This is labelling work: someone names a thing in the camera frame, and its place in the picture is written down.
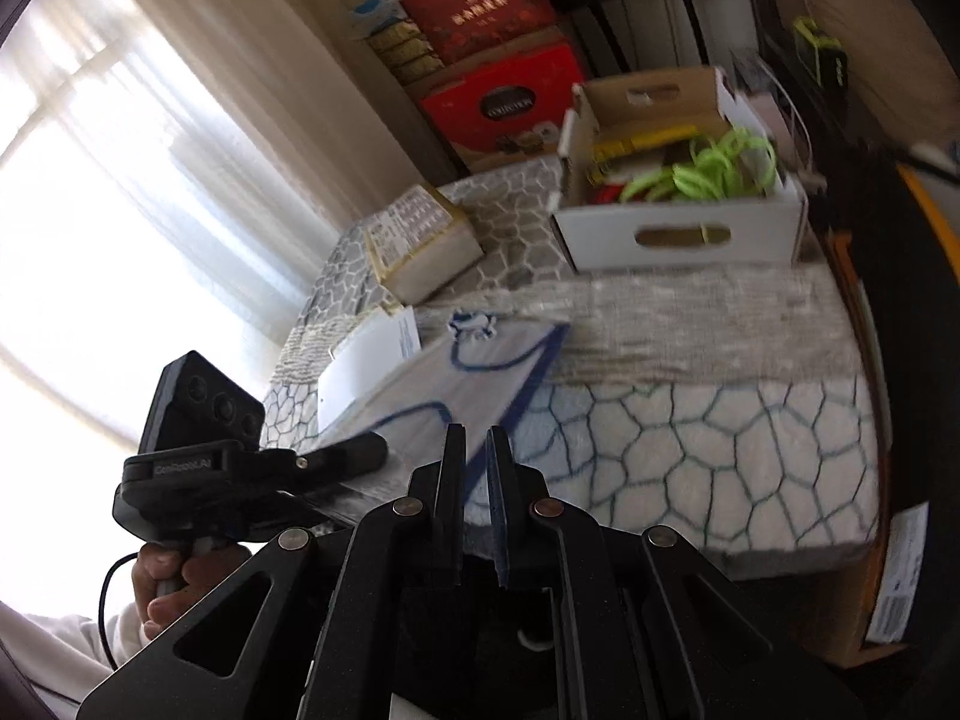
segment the red item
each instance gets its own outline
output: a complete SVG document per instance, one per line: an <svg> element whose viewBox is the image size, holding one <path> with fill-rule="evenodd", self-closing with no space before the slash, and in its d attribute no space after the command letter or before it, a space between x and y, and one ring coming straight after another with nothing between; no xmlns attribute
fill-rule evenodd
<svg viewBox="0 0 960 720"><path fill-rule="evenodd" d="M552 25L549 0L402 0L446 64Z"/></svg>
<svg viewBox="0 0 960 720"><path fill-rule="evenodd" d="M590 199L590 205L610 205L620 199L625 184L604 184Z"/></svg>
<svg viewBox="0 0 960 720"><path fill-rule="evenodd" d="M421 99L473 172L557 149L570 87L584 75L570 46L519 53L468 73Z"/></svg>

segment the camera lens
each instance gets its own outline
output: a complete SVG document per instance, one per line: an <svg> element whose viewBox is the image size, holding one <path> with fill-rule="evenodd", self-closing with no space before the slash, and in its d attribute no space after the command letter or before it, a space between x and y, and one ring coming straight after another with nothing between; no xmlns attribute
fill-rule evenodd
<svg viewBox="0 0 960 720"><path fill-rule="evenodd" d="M213 415L221 422L231 423L236 416L237 408L233 399L222 392L213 399Z"/></svg>
<svg viewBox="0 0 960 720"><path fill-rule="evenodd" d="M251 413L244 415L244 418L240 420L240 429L247 436L253 437L256 435L256 420Z"/></svg>
<svg viewBox="0 0 960 720"><path fill-rule="evenodd" d="M206 400L206 382L200 376L194 376L187 383L186 394L196 403L203 403Z"/></svg>

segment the green rope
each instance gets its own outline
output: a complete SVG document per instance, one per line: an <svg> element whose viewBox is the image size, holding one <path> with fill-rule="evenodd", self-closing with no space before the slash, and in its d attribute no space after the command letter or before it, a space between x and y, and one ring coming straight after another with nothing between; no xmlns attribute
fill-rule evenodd
<svg viewBox="0 0 960 720"><path fill-rule="evenodd" d="M762 151L767 167L758 181L752 181L738 167L745 151ZM719 141L697 151L690 141L691 162L662 167L640 175L620 193L620 202L647 191L646 200L722 200L727 197L756 196L768 189L776 177L776 151L767 138L754 135L746 127L735 127Z"/></svg>

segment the bed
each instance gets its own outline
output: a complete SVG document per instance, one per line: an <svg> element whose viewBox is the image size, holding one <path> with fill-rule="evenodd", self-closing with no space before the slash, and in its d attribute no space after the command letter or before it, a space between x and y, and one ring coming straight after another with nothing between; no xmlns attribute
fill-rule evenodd
<svg viewBox="0 0 960 720"><path fill-rule="evenodd" d="M515 459L603 524L667 523L734 579L861 557L877 532L870 388L816 242L793 268L574 274L546 210L559 179L557 159L544 158L442 188L485 256L416 308L422 344L443 338L454 309L567 326L508 429ZM267 445L319 445L317 378L329 350L384 301L356 225L281 353ZM466 543L482 555L486 485L474 476ZM341 488L320 505L355 521L381 498Z"/></svg>

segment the silver screw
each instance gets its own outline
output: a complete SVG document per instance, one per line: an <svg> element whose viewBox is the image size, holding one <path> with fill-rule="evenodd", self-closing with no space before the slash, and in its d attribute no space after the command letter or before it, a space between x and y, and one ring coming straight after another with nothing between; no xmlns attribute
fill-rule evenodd
<svg viewBox="0 0 960 720"><path fill-rule="evenodd" d="M310 543L310 533L304 531L303 528L287 528L280 534L277 542L280 543L280 549L285 549L287 552L296 552L298 549L304 549Z"/></svg>
<svg viewBox="0 0 960 720"><path fill-rule="evenodd" d="M647 538L655 547L672 547L677 543L677 532L666 525L654 525L647 531Z"/></svg>
<svg viewBox="0 0 960 720"><path fill-rule="evenodd" d="M419 498L397 498L394 501L394 514L401 517L415 517L424 510L424 501Z"/></svg>
<svg viewBox="0 0 960 720"><path fill-rule="evenodd" d="M556 498L541 498L534 504L534 513L541 517L559 517L563 514L563 501Z"/></svg>

